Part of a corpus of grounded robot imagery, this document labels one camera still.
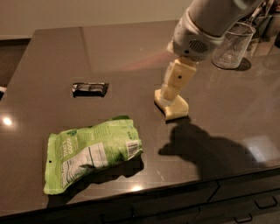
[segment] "black object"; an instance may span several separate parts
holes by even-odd
[[[73,84],[73,97],[77,96],[101,96],[104,97],[107,93],[108,83],[84,83],[76,82]]]
[[[277,34],[274,45],[280,48],[280,32]]]

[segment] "yellow object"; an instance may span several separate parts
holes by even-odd
[[[195,72],[195,62],[187,58],[175,59],[167,68],[164,84],[155,91],[154,99],[166,121],[187,116],[189,106],[179,94]]]

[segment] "green chip bag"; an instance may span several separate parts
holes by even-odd
[[[142,143],[127,116],[84,129],[51,134],[45,166],[46,194],[63,193],[92,172],[118,165],[140,155]]]

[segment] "table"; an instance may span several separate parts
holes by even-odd
[[[279,167],[279,70],[263,64],[262,44],[237,70],[200,62],[182,92],[189,116],[165,122],[153,96],[175,59],[165,50],[175,25],[34,33],[0,101],[1,121],[12,121],[0,126],[0,216]],[[104,98],[72,97],[73,83],[95,81],[109,83]],[[44,195],[49,134],[120,115],[138,129],[141,159],[90,175],[63,195]]]

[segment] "green bag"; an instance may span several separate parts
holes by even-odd
[[[121,116],[84,129],[51,134],[45,166],[46,194],[63,193],[92,172],[118,165],[143,152],[133,121]]]

